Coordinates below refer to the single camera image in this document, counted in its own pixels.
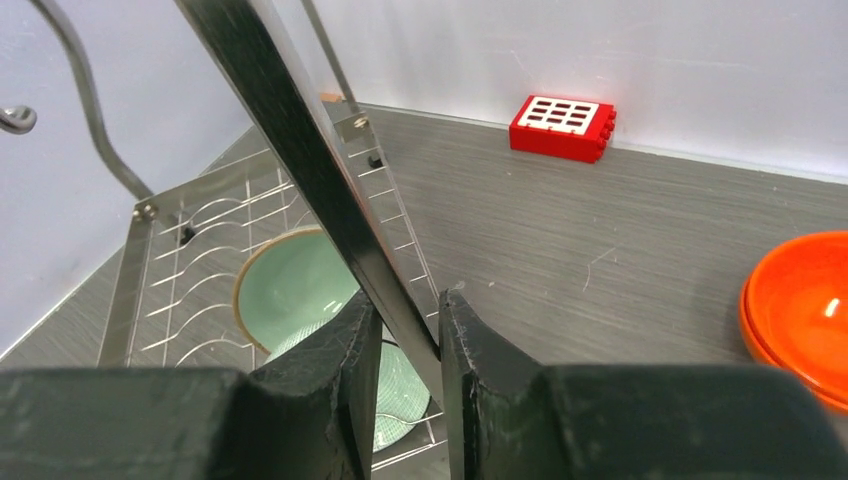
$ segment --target metal rod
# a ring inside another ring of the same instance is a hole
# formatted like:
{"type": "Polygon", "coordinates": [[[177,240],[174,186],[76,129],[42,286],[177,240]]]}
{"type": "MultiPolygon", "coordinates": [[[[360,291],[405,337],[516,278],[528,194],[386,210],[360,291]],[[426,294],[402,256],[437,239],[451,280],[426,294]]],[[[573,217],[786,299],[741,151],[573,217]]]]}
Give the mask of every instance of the metal rod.
{"type": "MultiPolygon", "coordinates": [[[[106,133],[103,111],[100,108],[100,100],[94,86],[94,76],[91,73],[91,64],[70,19],[54,0],[30,0],[30,3],[44,17],[65,49],[65,54],[68,56],[74,74],[82,108],[85,111],[85,120],[91,134],[91,140],[94,142],[94,148],[97,149],[97,153],[100,154],[106,168],[136,199],[144,200],[153,196],[153,192],[121,160],[118,152],[115,151],[115,147],[112,146],[109,134],[106,133]]],[[[160,217],[159,221],[168,227],[174,227],[178,224],[173,215],[160,217]]]]}
{"type": "Polygon", "coordinates": [[[354,114],[360,113],[362,109],[356,103],[356,97],[353,96],[353,89],[350,88],[350,83],[342,70],[342,64],[339,62],[339,57],[336,55],[333,44],[330,42],[330,37],[327,35],[327,30],[324,29],[324,24],[321,23],[321,17],[318,15],[318,10],[312,0],[301,0],[303,9],[306,10],[306,16],[309,17],[309,23],[312,24],[312,29],[315,30],[315,36],[318,37],[318,43],[324,50],[324,55],[327,56],[327,61],[330,63],[330,69],[333,70],[333,75],[336,76],[336,81],[339,82],[339,88],[342,90],[342,95],[347,101],[351,112],[354,114]]]}
{"type": "Polygon", "coordinates": [[[433,399],[438,346],[344,167],[341,141],[267,0],[175,0],[433,399]]]}
{"type": "Polygon", "coordinates": [[[0,130],[23,135],[32,131],[37,121],[35,110],[26,105],[0,108],[0,130]]]}

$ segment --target curved metal handle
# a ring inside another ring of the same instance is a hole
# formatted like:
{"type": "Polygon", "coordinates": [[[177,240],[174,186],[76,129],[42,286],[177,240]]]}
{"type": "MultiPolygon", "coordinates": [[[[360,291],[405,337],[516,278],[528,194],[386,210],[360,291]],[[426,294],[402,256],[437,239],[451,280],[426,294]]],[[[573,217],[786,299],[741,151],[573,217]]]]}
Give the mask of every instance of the curved metal handle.
{"type": "Polygon", "coordinates": [[[0,129],[6,132],[15,135],[29,133],[35,127],[36,121],[38,115],[35,110],[26,105],[0,109],[0,129]]]}
{"type": "MultiPolygon", "coordinates": [[[[103,111],[100,108],[100,100],[97,98],[97,89],[94,87],[94,76],[91,73],[88,55],[86,55],[82,41],[70,19],[53,0],[29,1],[44,17],[65,49],[65,54],[68,56],[74,74],[82,108],[85,111],[85,120],[91,134],[91,140],[94,142],[94,147],[100,154],[106,168],[136,199],[144,200],[153,196],[150,188],[121,160],[109,140],[109,134],[106,133],[106,125],[103,121],[103,111]]],[[[168,227],[179,224],[179,221],[173,215],[159,217],[159,220],[168,227]]]]}

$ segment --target gray countertop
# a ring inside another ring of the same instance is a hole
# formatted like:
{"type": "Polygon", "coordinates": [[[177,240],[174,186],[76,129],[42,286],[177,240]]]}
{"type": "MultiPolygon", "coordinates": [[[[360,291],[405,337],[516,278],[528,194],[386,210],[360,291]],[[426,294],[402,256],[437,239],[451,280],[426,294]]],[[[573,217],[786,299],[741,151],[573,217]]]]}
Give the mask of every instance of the gray countertop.
{"type": "MultiPolygon", "coordinates": [[[[747,275],[776,245],[848,224],[841,185],[622,150],[587,165],[513,152],[503,129],[372,120],[437,286],[461,288],[542,362],[750,362],[736,316],[747,275]]],[[[249,132],[221,161],[262,147],[249,132]]],[[[116,265],[2,365],[92,365],[116,265]]]]}

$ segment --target white window piece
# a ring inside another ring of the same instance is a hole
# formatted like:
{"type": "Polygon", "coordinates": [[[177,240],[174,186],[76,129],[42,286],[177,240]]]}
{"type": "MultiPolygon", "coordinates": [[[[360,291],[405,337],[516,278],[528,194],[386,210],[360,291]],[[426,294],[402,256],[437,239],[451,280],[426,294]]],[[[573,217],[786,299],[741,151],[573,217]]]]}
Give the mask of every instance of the white window piece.
{"type": "Polygon", "coordinates": [[[518,126],[585,135],[597,111],[597,103],[533,97],[518,126]]]}

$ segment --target dish rack handle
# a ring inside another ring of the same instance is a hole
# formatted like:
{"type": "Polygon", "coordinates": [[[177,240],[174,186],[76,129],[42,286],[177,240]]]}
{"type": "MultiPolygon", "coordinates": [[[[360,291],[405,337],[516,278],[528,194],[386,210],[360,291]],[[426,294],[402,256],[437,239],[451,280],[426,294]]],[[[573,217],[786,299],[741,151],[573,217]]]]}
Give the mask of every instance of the dish rack handle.
{"type": "MultiPolygon", "coordinates": [[[[68,61],[71,64],[77,93],[79,94],[80,102],[85,112],[88,132],[91,135],[94,148],[100,154],[100,159],[121,185],[135,196],[136,200],[143,203],[146,199],[153,196],[153,192],[124,163],[121,156],[115,151],[112,141],[109,139],[109,134],[106,132],[106,125],[103,121],[103,110],[100,108],[100,100],[97,97],[97,88],[94,86],[91,64],[88,61],[88,55],[85,53],[85,48],[83,48],[82,41],[76,29],[65,12],[54,0],[29,0],[29,2],[38,10],[38,13],[41,14],[44,20],[47,21],[50,28],[53,29],[53,32],[62,43],[65,55],[67,55],[68,61]]],[[[133,215],[145,217],[149,220],[159,220],[168,228],[179,225],[179,220],[173,214],[159,217],[156,206],[153,204],[140,205],[133,212],[133,215]]],[[[188,243],[195,234],[191,226],[176,230],[179,232],[178,235],[181,235],[180,242],[182,244],[188,243]]]]}

